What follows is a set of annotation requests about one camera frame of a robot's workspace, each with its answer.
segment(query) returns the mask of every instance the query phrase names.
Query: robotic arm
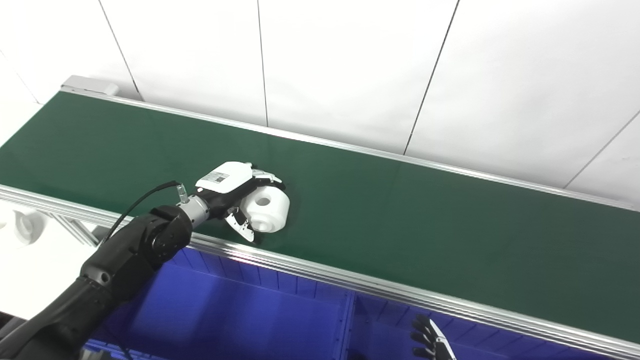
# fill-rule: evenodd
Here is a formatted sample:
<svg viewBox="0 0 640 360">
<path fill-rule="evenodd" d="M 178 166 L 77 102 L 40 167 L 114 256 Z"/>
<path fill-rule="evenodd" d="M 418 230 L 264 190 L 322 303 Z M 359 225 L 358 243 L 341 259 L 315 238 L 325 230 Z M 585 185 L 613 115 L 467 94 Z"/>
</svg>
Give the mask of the robotic arm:
<svg viewBox="0 0 640 360">
<path fill-rule="evenodd" d="M 0 359 L 72 359 L 116 306 L 130 301 L 163 263 L 189 245 L 193 229 L 206 220 L 225 219 L 253 241 L 239 205 L 260 186 L 284 189 L 281 180 L 250 163 L 227 162 L 199 180 L 194 194 L 182 188 L 177 205 L 134 218 L 87 259 L 56 300 L 0 341 Z"/>
</svg>

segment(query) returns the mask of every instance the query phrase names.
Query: white object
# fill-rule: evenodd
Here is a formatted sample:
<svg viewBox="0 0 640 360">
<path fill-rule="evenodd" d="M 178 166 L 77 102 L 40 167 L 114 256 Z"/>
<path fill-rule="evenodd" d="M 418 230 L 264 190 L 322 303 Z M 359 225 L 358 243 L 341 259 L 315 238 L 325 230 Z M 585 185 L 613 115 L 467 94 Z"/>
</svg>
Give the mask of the white object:
<svg viewBox="0 0 640 360">
<path fill-rule="evenodd" d="M 261 186 L 240 205 L 251 227 L 260 233 L 274 233 L 287 223 L 289 198 L 274 186 Z"/>
<path fill-rule="evenodd" d="M 29 218 L 15 210 L 0 211 L 0 251 L 14 250 L 36 240 Z"/>
<path fill-rule="evenodd" d="M 253 177 L 251 163 L 227 161 L 213 169 L 196 182 L 196 188 L 205 188 L 217 193 L 228 193 Z"/>
<path fill-rule="evenodd" d="M 118 85 L 104 80 L 86 78 L 84 76 L 71 75 L 62 86 L 68 86 L 72 88 L 78 88 L 82 90 L 88 90 L 97 92 L 100 94 L 115 96 L 120 91 Z"/>
</svg>

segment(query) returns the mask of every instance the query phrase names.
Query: white plastic part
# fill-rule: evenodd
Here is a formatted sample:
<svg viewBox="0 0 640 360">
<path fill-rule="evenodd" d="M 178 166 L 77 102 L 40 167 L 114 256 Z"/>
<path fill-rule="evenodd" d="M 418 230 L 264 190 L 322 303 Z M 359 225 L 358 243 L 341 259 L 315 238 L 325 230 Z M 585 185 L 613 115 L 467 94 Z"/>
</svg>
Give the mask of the white plastic part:
<svg viewBox="0 0 640 360">
<path fill-rule="evenodd" d="M 289 214 L 289 198 L 274 186 L 261 186 L 240 205 L 253 230 L 274 233 L 284 227 Z"/>
<path fill-rule="evenodd" d="M 196 182 L 196 188 L 228 193 L 253 177 L 251 163 L 227 161 Z"/>
<path fill-rule="evenodd" d="M 0 251 L 14 250 L 36 240 L 29 218 L 15 210 L 0 211 Z"/>
</svg>

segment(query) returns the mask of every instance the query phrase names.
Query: blue storage bin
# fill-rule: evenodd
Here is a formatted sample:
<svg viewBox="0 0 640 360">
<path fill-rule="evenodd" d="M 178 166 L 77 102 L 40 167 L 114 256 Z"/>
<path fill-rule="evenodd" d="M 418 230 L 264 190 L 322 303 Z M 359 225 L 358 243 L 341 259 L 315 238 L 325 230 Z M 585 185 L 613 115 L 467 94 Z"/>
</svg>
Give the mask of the blue storage bin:
<svg viewBox="0 0 640 360">
<path fill-rule="evenodd" d="M 607 357 L 453 316 L 358 294 L 349 326 L 347 360 L 418 360 L 411 320 L 428 315 L 458 360 L 604 360 Z"/>
<path fill-rule="evenodd" d="M 428 315 L 458 360 L 604 356 L 192 249 L 165 264 L 87 343 L 136 360 L 418 360 Z"/>
<path fill-rule="evenodd" d="M 169 360 L 338 359 L 353 292 L 185 249 L 95 340 Z"/>
</svg>

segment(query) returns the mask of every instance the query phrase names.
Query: barcode label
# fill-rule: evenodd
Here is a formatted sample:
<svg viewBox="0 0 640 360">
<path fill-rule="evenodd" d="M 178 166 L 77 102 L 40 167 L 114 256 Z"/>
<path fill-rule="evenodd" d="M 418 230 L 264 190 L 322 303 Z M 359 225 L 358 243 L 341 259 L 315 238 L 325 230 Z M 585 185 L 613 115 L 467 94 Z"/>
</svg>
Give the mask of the barcode label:
<svg viewBox="0 0 640 360">
<path fill-rule="evenodd" d="M 202 180 L 210 181 L 212 183 L 220 184 L 224 179 L 228 178 L 228 174 L 212 171 L 205 175 Z"/>
</svg>

